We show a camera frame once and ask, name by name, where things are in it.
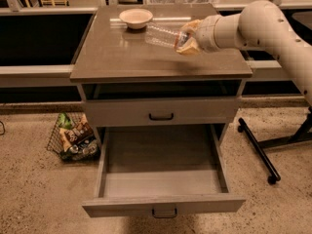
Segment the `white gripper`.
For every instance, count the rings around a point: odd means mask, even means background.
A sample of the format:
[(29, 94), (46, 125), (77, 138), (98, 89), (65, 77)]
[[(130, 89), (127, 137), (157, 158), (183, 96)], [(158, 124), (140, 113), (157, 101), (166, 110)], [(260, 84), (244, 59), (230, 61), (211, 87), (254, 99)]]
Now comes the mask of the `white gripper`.
[(219, 47), (215, 41), (215, 27), (221, 15), (208, 16), (203, 20), (195, 19), (186, 23), (180, 30), (193, 34), (195, 39), (188, 39), (176, 52), (183, 56), (194, 56), (201, 51), (211, 53), (217, 52)]

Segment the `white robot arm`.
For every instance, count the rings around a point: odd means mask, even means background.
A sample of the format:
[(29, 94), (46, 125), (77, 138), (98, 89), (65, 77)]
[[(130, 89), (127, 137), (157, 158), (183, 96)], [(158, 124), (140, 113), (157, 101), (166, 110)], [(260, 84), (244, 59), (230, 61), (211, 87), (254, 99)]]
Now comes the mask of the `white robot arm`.
[(294, 32), (275, 4), (254, 1), (239, 14), (196, 19), (181, 31), (190, 35), (185, 42), (175, 45), (175, 51), (181, 55), (248, 48), (270, 54), (312, 105), (312, 46)]

